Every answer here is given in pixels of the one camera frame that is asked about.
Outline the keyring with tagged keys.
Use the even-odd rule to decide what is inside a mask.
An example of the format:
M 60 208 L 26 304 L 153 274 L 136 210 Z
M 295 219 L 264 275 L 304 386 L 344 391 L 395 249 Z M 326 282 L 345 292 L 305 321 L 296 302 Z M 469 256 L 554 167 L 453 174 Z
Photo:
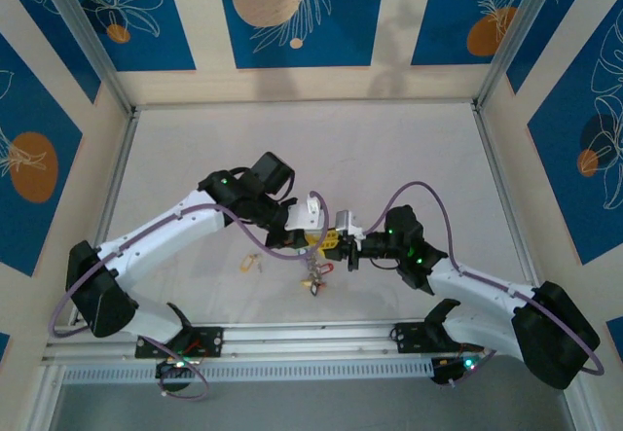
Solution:
M 334 270 L 334 264 L 326 261 L 319 252 L 301 249 L 299 255 L 307 270 L 307 276 L 301 280 L 301 284 L 316 297 L 319 291 L 326 286 L 324 277 Z

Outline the grey metal panel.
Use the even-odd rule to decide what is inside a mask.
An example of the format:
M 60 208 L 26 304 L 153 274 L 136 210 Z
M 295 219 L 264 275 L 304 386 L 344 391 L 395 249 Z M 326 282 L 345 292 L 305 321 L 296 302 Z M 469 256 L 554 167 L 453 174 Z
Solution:
M 208 399 L 151 385 L 66 385 L 50 431 L 575 431 L 560 396 L 419 379 L 217 383 Z

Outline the wide aluminium mounting rail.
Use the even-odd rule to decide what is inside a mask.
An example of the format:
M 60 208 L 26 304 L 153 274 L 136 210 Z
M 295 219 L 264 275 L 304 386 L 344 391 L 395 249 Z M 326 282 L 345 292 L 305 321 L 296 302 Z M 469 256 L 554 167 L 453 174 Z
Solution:
M 224 324 L 218 358 L 204 361 L 294 361 L 400 358 L 389 338 L 394 321 Z M 47 341 L 45 365 L 135 362 L 137 336 L 97 339 L 89 332 Z

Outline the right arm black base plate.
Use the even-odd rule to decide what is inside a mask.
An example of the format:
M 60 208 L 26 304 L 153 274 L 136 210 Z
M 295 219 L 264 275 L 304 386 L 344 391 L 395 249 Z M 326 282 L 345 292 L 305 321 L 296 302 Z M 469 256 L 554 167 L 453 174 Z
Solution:
M 423 322 L 400 322 L 393 325 L 389 337 L 401 354 L 434 353 L 439 347 L 428 335 Z

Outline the aluminium side rail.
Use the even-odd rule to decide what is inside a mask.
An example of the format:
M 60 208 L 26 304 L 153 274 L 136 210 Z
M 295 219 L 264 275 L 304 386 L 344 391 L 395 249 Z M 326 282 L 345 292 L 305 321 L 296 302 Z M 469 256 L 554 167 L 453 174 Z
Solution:
M 132 110 L 132 113 L 128 119 L 122 142 L 116 157 L 113 172 L 110 178 L 110 182 L 107 188 L 107 193 L 101 215 L 97 224 L 96 232 L 92 240 L 92 245 L 98 247 L 107 239 L 113 214 L 115 211 L 118 196 L 121 190 L 121 185 L 125 175 L 126 167 L 128 164 L 129 154 L 131 146 L 136 134 L 140 112 L 137 108 Z
M 527 246 L 526 239 L 524 238 L 522 229 L 517 220 L 517 214 L 515 212 L 515 206 L 509 193 L 508 183 L 504 174 L 502 164 L 495 149 L 493 137 L 489 131 L 483 109 L 476 101 L 472 102 L 471 108 L 474 116 L 474 121 L 477 126 L 479 136 L 485 151 L 485 155 L 487 157 L 489 168 L 495 182 L 496 191 L 502 206 L 507 227 L 510 231 L 515 252 L 519 259 L 522 274 L 527 281 L 539 285 L 540 279 L 534 268 L 533 260 Z

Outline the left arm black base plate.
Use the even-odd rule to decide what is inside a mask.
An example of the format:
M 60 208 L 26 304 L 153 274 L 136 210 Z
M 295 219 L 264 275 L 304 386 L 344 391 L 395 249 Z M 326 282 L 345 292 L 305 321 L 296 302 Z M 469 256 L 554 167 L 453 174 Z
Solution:
M 221 356 L 224 329 L 222 327 L 185 327 L 165 346 L 186 358 L 218 358 Z M 167 358 L 168 354 L 140 338 L 134 356 L 138 359 Z

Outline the aluminium frame post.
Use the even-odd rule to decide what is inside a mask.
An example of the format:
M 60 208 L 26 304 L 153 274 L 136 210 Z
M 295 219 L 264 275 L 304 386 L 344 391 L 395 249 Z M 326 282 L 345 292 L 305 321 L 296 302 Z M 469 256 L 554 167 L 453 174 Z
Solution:
M 131 118 L 134 106 L 117 75 L 117 70 L 94 31 L 78 0 L 52 0 L 74 40 L 95 71 L 102 84 L 108 88 L 120 109 Z
M 515 17 L 502 38 L 481 87 L 473 98 L 475 113 L 482 114 L 495 88 L 506 73 L 518 50 L 527 37 L 533 22 L 546 0 L 522 0 Z

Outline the short aluminium post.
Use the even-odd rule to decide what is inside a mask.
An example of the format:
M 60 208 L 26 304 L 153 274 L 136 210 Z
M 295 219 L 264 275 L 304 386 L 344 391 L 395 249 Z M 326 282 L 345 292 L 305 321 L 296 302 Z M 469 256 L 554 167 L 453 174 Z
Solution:
M 62 365 L 37 368 L 23 431 L 50 431 L 65 371 Z
M 563 392 L 572 431 L 604 431 L 597 403 L 581 378 Z

